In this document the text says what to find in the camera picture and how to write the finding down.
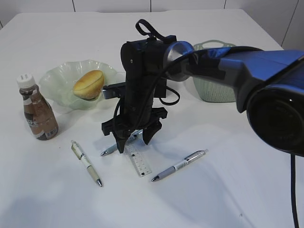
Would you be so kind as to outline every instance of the bottle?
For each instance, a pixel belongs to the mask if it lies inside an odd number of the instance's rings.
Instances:
[[[31,74],[20,75],[17,84],[23,97],[24,115],[34,136],[40,140],[53,138],[58,132],[58,124],[34,77]]]

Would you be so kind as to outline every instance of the black strap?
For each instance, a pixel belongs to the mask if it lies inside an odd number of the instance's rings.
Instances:
[[[176,105],[179,101],[180,101],[180,98],[181,98],[181,95],[176,91],[176,90],[174,90],[174,89],[172,89],[172,88],[170,88],[170,87],[168,87],[168,86],[166,86],[166,89],[168,89],[169,91],[171,91],[171,92],[173,92],[174,94],[176,94],[177,95],[177,100],[176,101],[173,101],[173,102],[165,102],[165,101],[163,101],[161,98],[159,98],[159,100],[161,101],[161,103],[163,104],[163,105],[168,105],[168,106],[170,106],[170,105]]]
[[[290,192],[291,192],[291,208],[294,217],[294,228],[299,228],[298,213],[296,212],[295,199],[295,155],[290,155]]]
[[[140,26],[140,24],[144,25],[150,32],[145,32],[142,27]],[[155,28],[153,28],[153,26],[147,22],[144,19],[140,19],[136,25],[135,25],[137,31],[139,31],[140,34],[142,34],[143,36],[148,35],[149,37],[156,37],[160,40],[165,40],[165,37],[162,36],[161,34],[158,33],[158,31],[155,30]]]

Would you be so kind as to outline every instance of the ruler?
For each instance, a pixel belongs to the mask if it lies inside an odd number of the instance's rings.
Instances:
[[[147,161],[145,160],[142,152],[140,152],[136,146],[134,145],[135,142],[129,143],[128,145],[124,146],[124,152],[129,156],[134,168],[136,169],[138,175],[143,177],[152,173]]]

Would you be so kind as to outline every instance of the pen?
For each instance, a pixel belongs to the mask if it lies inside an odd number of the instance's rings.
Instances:
[[[185,157],[184,160],[182,160],[181,162],[171,166],[170,168],[167,168],[165,171],[163,171],[163,172],[159,173],[157,176],[153,177],[151,181],[152,182],[159,181],[159,180],[169,176],[170,174],[176,172],[177,170],[185,167],[186,165],[189,165],[193,161],[204,156],[206,154],[206,152],[208,152],[208,150],[194,152],[193,154],[189,155],[188,157]]]
[[[138,138],[139,135],[141,135],[143,133],[142,130],[138,130],[136,132],[133,132],[130,137],[128,138],[127,142],[126,143],[130,143],[132,141],[134,141],[135,139]],[[100,156],[106,156],[106,155],[109,155],[111,153],[113,153],[114,151],[117,150],[117,145],[114,144],[113,146],[109,147],[108,149],[106,149],[105,151],[103,151]]]
[[[102,183],[100,180],[100,177],[98,176],[97,172],[95,171],[94,167],[92,166],[91,162],[87,158],[87,156],[84,154],[83,150],[81,147],[76,143],[75,141],[71,141],[72,143],[72,151],[74,154],[77,156],[79,160],[82,161],[82,163],[85,165],[86,170],[89,172],[93,180],[100,186],[102,187]]]

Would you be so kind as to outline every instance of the black wire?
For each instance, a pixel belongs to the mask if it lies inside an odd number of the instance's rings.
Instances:
[[[173,102],[165,102],[165,101],[163,101],[161,98],[159,98],[159,100],[161,101],[161,103],[163,104],[163,105],[168,105],[168,106],[170,106],[170,105],[176,105],[179,101],[180,101],[180,98],[181,98],[181,95],[176,91],[176,90],[174,90],[174,89],[172,89],[172,88],[170,88],[170,87],[168,87],[168,86],[166,86],[166,89],[168,89],[169,91],[171,91],[171,92],[173,92],[174,94],[176,94],[177,95],[177,100],[176,101],[173,101]]]
[[[291,192],[291,208],[294,217],[294,228],[299,228],[298,214],[296,211],[295,199],[295,155],[290,155],[290,192]]]
[[[137,127],[139,126],[140,122],[142,121],[142,117],[143,117],[143,112],[144,112],[144,108],[145,108],[145,104],[148,102],[149,100],[149,97],[151,96],[154,88],[156,87],[156,84],[158,82],[158,80],[171,68],[173,67],[174,65],[176,65],[177,63],[187,59],[190,55],[193,55],[193,53],[188,53],[188,54],[185,54],[179,58],[177,58],[176,60],[170,62],[154,79],[151,87],[149,88],[149,91],[147,93],[147,96],[143,102],[143,105],[139,111],[139,115],[138,115],[138,119],[137,119],[137,122],[136,124],[134,124],[134,126],[132,127],[132,130],[136,130]]]

